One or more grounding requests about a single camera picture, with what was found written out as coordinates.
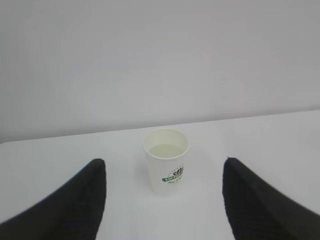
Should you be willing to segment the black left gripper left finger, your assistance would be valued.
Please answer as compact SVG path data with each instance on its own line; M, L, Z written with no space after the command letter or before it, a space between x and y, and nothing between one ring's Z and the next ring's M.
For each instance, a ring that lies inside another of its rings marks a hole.
M94 159L59 189L0 225L2 240L94 240L106 204L106 164Z

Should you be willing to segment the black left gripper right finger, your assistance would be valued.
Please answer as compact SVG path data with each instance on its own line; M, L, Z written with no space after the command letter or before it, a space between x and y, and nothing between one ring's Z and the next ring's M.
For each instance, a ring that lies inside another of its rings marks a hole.
M225 213L236 240L318 240L320 216L265 182L237 158L223 165Z

